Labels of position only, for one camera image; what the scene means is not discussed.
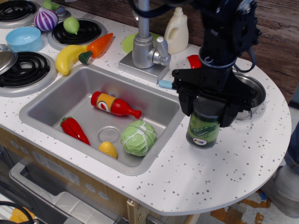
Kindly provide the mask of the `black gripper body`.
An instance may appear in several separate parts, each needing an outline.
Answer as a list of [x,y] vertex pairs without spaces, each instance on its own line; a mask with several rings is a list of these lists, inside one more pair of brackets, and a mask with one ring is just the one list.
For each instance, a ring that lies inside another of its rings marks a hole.
[[241,82],[233,73],[232,67],[211,68],[202,65],[197,69],[175,69],[172,71],[173,88],[179,90],[201,91],[199,96],[226,103],[241,99],[243,110],[250,110],[257,92]]

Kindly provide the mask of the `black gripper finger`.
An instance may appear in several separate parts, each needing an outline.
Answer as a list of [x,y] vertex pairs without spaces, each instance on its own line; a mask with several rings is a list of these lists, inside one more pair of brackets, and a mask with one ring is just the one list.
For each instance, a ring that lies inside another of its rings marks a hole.
[[232,99],[225,103],[220,119],[220,127],[228,127],[236,118],[239,110],[242,108],[241,99]]
[[190,116],[193,110],[193,102],[197,98],[197,96],[201,94],[201,91],[179,90],[178,94],[182,112],[185,115]]

